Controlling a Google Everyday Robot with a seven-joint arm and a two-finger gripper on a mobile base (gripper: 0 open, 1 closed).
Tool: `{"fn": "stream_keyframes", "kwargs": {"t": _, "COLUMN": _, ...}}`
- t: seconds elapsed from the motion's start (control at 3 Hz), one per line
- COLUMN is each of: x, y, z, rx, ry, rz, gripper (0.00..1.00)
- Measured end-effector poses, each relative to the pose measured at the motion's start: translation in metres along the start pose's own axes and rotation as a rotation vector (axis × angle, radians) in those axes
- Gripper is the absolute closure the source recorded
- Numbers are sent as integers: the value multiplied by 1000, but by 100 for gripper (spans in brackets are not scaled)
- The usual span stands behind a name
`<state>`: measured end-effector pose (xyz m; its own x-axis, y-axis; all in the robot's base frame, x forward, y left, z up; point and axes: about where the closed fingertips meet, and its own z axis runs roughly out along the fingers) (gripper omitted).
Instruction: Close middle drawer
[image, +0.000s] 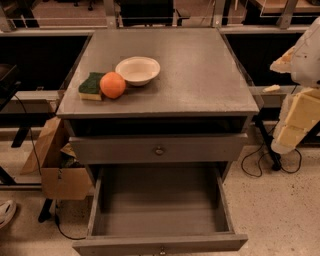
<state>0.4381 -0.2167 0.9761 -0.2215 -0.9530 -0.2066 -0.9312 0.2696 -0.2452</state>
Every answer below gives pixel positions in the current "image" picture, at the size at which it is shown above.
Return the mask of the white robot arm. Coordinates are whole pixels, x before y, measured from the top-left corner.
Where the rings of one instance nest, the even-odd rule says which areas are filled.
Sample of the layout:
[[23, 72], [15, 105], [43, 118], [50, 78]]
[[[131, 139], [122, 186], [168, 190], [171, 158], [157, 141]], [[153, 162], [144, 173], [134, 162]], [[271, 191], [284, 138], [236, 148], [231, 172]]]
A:
[[272, 150], [287, 154], [320, 121], [320, 17], [270, 69], [289, 73], [291, 79], [303, 87], [300, 92], [286, 96], [273, 133]]

